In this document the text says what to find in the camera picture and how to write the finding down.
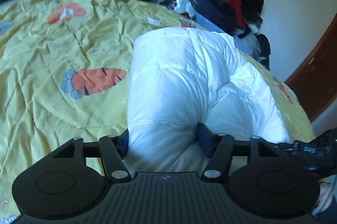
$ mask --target silver screw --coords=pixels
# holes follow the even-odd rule
[[[117,170],[112,172],[111,176],[115,179],[123,179],[126,178],[129,174],[123,170]]]
[[[217,178],[221,175],[221,173],[217,170],[207,170],[203,173],[203,175],[207,178]]]

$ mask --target ribbed black surface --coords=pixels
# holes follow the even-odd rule
[[[220,184],[201,181],[195,173],[138,173],[112,186],[102,202],[67,220],[41,220],[23,215],[16,224],[317,224],[306,215],[267,220],[234,204]]]

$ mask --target yellow blanket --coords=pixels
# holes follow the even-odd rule
[[[75,136],[97,141],[126,129],[133,41],[167,26],[199,27],[137,0],[24,0],[0,9],[0,218],[19,214],[11,185],[33,163]],[[291,136],[313,139],[297,100],[274,97]],[[98,160],[88,165],[102,173]]]

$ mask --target cartoon print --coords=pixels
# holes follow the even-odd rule
[[[68,21],[73,16],[85,15],[85,12],[85,9],[80,7],[78,3],[72,2],[51,13],[47,18],[47,21],[49,24],[53,24],[58,21]]]
[[[0,23],[0,35],[3,35],[14,23]]]
[[[78,72],[68,70],[66,80],[61,83],[61,90],[70,93],[73,99],[92,95],[115,86],[126,76],[126,71],[115,68],[82,69]]]
[[[273,80],[276,82],[277,87],[279,87],[281,89],[281,91],[285,94],[285,96],[287,97],[287,99],[289,100],[289,102],[291,104],[294,104],[290,98],[290,96],[288,95],[287,91],[285,90],[285,87],[282,85],[282,83],[277,79],[277,77],[273,76]]]
[[[190,27],[190,28],[196,28],[193,24],[191,24],[188,20],[180,19],[181,27]]]

